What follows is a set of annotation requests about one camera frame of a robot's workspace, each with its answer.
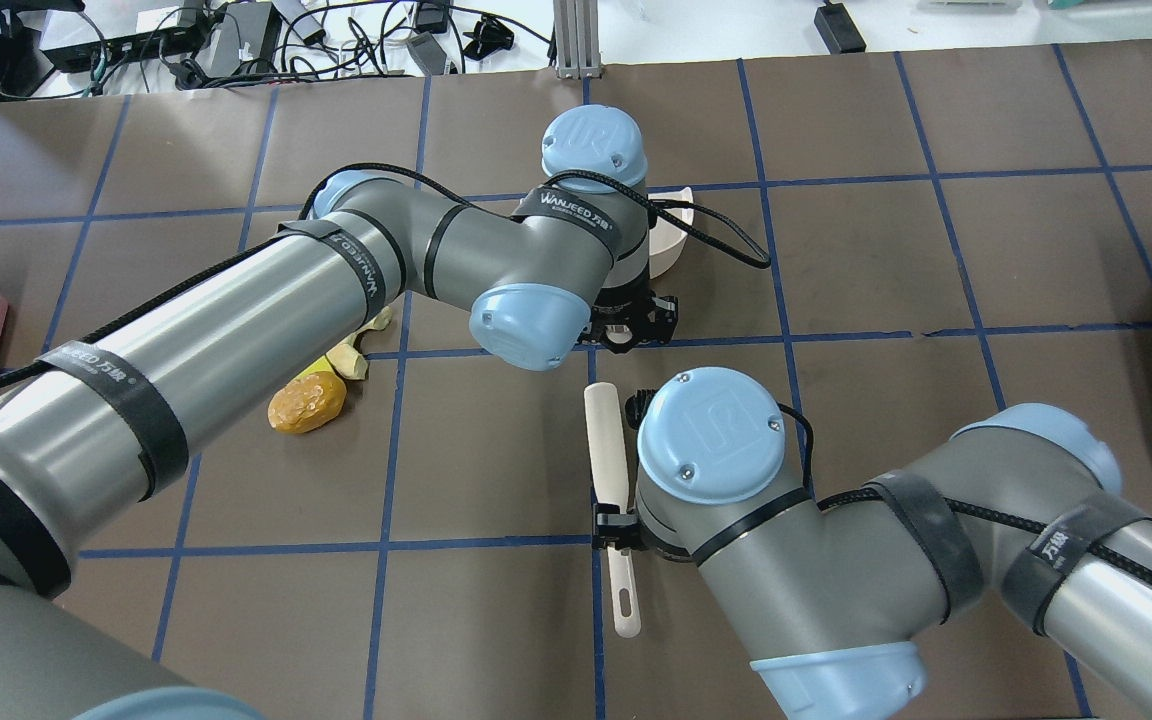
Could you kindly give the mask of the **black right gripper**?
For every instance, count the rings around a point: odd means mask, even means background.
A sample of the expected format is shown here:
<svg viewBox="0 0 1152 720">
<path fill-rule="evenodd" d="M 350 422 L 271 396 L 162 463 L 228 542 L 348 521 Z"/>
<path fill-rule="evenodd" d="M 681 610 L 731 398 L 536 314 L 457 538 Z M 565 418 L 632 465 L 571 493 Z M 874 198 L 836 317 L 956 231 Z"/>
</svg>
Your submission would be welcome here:
<svg viewBox="0 0 1152 720">
<path fill-rule="evenodd" d="M 616 386 L 591 388 L 591 486 L 594 491 L 593 543 L 600 550 L 653 551 L 672 562 L 690 562 L 689 551 L 667 541 L 631 503 L 626 418 Z"/>
</svg>

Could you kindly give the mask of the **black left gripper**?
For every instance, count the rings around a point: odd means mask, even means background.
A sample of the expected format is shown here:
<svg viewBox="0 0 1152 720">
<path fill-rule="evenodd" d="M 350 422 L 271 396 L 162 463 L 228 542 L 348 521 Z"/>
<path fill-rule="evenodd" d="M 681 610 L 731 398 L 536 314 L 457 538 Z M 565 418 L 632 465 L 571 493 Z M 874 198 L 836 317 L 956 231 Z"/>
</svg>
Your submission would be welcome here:
<svg viewBox="0 0 1152 720">
<path fill-rule="evenodd" d="M 591 306 L 577 344 L 602 346 L 627 354 L 641 344 L 669 344 L 679 325 L 679 297 L 646 290 L 617 306 Z"/>
</svg>

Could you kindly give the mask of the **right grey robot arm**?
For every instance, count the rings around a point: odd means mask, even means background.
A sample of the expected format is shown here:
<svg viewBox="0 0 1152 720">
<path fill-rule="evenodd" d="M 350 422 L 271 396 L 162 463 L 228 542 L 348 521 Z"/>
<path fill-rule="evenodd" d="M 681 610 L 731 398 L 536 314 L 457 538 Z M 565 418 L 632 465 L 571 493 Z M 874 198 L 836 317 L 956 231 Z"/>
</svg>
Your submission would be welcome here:
<svg viewBox="0 0 1152 720">
<path fill-rule="evenodd" d="M 925 687 L 916 632 L 996 591 L 1152 717 L 1152 518 L 1078 416 L 1020 404 L 861 488 L 818 500 L 806 420 L 722 366 L 641 395 L 628 483 L 617 388 L 584 391 L 594 544 L 696 566 L 785 717 L 887 719 Z"/>
</svg>

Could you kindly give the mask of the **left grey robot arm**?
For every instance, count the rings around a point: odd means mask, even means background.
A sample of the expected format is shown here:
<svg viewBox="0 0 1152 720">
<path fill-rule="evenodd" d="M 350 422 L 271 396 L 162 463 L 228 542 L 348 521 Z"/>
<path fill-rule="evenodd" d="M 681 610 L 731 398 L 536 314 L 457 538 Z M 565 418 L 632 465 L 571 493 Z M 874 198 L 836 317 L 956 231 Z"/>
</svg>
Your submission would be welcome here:
<svg viewBox="0 0 1152 720">
<path fill-rule="evenodd" d="M 541 165 L 509 217 L 348 165 L 264 245 L 0 397 L 0 719 L 259 717 L 61 609 L 78 551 L 404 291 L 465 309 L 513 366 L 561 365 L 646 279 L 647 160 L 630 114 L 586 105 L 545 129 Z"/>
</svg>

